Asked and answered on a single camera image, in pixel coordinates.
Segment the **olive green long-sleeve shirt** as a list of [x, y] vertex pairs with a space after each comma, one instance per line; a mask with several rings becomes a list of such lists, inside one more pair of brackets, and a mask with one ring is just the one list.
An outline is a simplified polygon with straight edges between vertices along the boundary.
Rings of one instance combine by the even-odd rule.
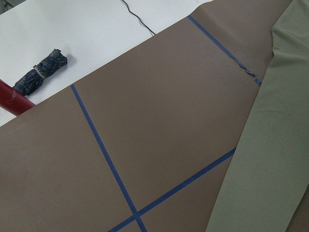
[[206, 230], [284, 232], [309, 184], [309, 3], [272, 28], [273, 58]]

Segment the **folded dark plaid umbrella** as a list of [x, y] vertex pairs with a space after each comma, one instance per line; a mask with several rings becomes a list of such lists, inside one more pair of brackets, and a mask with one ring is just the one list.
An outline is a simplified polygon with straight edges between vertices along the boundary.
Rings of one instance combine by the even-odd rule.
[[59, 49], [54, 49], [46, 58], [34, 65], [29, 72], [19, 79], [13, 89], [23, 96], [29, 96], [42, 86], [45, 79], [67, 64], [68, 59]]

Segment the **red cylindrical tube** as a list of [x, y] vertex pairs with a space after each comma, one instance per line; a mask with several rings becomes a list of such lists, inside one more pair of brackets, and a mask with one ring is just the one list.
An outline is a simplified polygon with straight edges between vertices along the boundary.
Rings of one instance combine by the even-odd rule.
[[15, 116], [19, 116], [36, 104], [24, 97], [18, 91], [0, 81], [0, 106]]

